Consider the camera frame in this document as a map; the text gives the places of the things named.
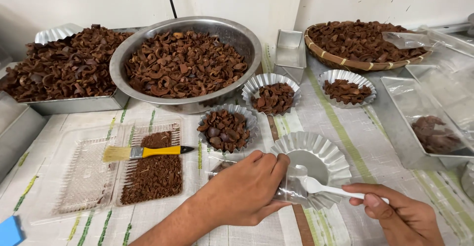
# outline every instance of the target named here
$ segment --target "pastry brush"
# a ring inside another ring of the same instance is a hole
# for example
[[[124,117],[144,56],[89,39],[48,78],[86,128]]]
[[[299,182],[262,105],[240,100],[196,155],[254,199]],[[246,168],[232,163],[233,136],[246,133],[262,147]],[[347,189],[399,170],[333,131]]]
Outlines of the pastry brush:
[[[171,146],[166,148],[150,149],[146,147],[116,147],[107,146],[102,156],[104,162],[136,160],[157,154],[181,154],[193,151],[189,146]]]

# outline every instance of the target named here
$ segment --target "hand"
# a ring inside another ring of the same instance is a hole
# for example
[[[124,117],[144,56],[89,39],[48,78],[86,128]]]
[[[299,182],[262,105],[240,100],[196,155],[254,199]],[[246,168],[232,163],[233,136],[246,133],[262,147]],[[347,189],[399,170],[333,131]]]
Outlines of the hand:
[[[204,185],[195,199],[207,204],[215,225],[255,226],[264,218],[291,205],[272,201],[286,174],[290,158],[254,151],[222,170]]]
[[[364,193],[364,200],[349,203],[365,205],[365,213],[378,219],[390,246],[444,246],[433,208],[380,184],[354,183],[342,186],[352,193]],[[380,197],[387,198],[390,205]]]

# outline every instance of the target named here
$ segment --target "stainless steel bowl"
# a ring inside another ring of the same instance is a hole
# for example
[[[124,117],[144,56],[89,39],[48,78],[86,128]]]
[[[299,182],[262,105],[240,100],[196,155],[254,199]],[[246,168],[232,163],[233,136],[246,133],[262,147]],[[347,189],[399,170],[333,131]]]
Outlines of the stainless steel bowl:
[[[245,57],[248,69],[244,76],[217,92],[204,96],[166,99],[157,98],[135,91],[128,84],[128,77],[125,71],[124,62],[136,52],[141,44],[148,38],[154,37],[157,33],[183,32],[193,30],[195,32],[217,35],[222,43],[229,43],[235,50]],[[245,82],[250,79],[262,61],[262,46],[257,36],[248,28],[227,19],[213,17],[186,17],[166,20],[147,28],[144,28],[132,36],[128,37],[114,52],[110,60],[110,76],[115,85],[130,97],[149,102],[165,110],[193,114],[211,109],[216,104],[222,104],[225,100],[234,97],[244,87]]]

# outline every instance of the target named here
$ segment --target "striped tablecloth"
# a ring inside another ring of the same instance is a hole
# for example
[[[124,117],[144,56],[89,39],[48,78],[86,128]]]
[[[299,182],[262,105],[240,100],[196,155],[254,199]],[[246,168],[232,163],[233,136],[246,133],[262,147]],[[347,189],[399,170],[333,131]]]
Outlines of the striped tablecloth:
[[[266,51],[264,69],[271,67]],[[308,57],[309,68],[300,85],[304,95],[298,108],[285,117],[259,115],[261,129],[253,149],[268,151],[278,135],[312,131],[334,142],[346,155],[352,182],[382,183],[435,208],[446,245],[473,245],[474,204],[460,188],[453,172],[406,170],[400,164],[380,122],[369,106],[342,110],[330,106],[317,85],[316,77],[326,68]],[[29,219],[42,201],[40,190],[47,189],[42,176],[65,132],[79,128],[109,126],[120,132],[134,123],[150,123],[174,115],[159,108],[130,100],[127,109],[52,116],[46,127],[18,164],[0,184],[0,221],[11,215],[21,219],[27,239],[21,245],[127,245],[172,212],[188,196],[207,182],[209,171],[221,155],[198,142],[200,115],[180,115],[183,144],[198,146],[189,153],[185,195],[124,207],[110,207],[53,223],[31,226]],[[331,209],[315,211],[286,207],[270,215],[256,227],[223,226],[195,245],[206,246],[382,246],[387,245],[378,223],[365,216],[362,207],[350,206],[347,199]]]

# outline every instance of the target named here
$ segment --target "metal bowl rim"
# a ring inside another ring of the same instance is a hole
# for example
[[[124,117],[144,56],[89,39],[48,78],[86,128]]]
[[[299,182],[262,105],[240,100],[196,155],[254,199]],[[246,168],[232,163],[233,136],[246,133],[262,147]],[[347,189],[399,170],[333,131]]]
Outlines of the metal bowl rim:
[[[232,83],[231,85],[220,89],[217,92],[212,92],[210,94],[206,94],[203,96],[198,96],[198,97],[192,97],[192,98],[174,98],[174,99],[167,99],[167,98],[158,98],[158,97],[153,97],[146,95],[144,93],[135,91],[129,84],[128,82],[125,82],[122,80],[122,76],[120,74],[120,58],[130,47],[130,45],[133,42],[136,42],[144,37],[144,35],[154,29],[157,29],[161,26],[165,25],[171,25],[175,23],[180,23],[180,22],[188,22],[188,21],[200,21],[200,22],[216,22],[216,23],[221,23],[225,24],[228,26],[233,27],[234,29],[242,32],[245,36],[247,36],[255,47],[255,55],[254,55],[254,60],[252,62],[252,65],[247,68],[247,71],[244,73],[244,75],[237,80],[236,82]],[[245,82],[247,82],[248,79],[254,76],[255,71],[257,70],[258,66],[260,65],[260,62],[262,60],[262,45],[260,44],[260,41],[258,40],[257,36],[248,28],[245,26],[228,20],[228,19],[221,19],[221,18],[215,18],[215,17],[184,17],[184,18],[177,18],[177,19],[169,19],[165,20],[156,24],[153,24],[151,26],[148,26],[144,29],[141,29],[140,31],[136,32],[132,36],[128,37],[122,44],[120,44],[117,49],[115,50],[114,54],[112,55],[112,59],[110,60],[110,77],[112,78],[113,82],[119,88],[122,92],[125,92],[128,96],[153,103],[153,104],[159,104],[159,105],[184,105],[184,104],[191,104],[191,103],[196,103],[196,102],[203,102],[206,100],[210,100],[213,98],[217,98],[219,96],[222,96],[228,92],[231,92],[240,86],[243,86]]]

